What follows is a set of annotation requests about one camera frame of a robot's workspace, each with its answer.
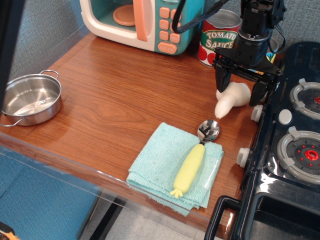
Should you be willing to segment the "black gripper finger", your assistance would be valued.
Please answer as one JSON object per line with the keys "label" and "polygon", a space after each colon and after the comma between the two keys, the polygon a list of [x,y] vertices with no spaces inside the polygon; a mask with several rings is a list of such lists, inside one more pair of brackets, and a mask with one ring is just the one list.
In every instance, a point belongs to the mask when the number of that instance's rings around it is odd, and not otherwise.
{"label": "black gripper finger", "polygon": [[265,96],[268,99],[271,97],[273,93],[274,93],[274,83],[272,81],[267,81],[267,80],[257,81],[253,86],[249,105],[256,106]]}
{"label": "black gripper finger", "polygon": [[215,81],[217,90],[222,93],[230,83],[232,68],[222,65],[215,66]]}

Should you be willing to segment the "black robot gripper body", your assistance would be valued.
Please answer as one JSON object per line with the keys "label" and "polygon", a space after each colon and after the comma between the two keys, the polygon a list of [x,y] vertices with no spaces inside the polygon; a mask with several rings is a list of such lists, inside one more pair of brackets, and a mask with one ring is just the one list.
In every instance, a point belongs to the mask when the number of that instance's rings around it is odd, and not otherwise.
{"label": "black robot gripper body", "polygon": [[283,71],[268,61],[266,53],[274,29],[284,19],[282,0],[242,0],[242,23],[233,48],[215,49],[214,68],[221,65],[231,68],[231,74],[246,73],[253,76],[252,70],[273,76],[281,76]]}

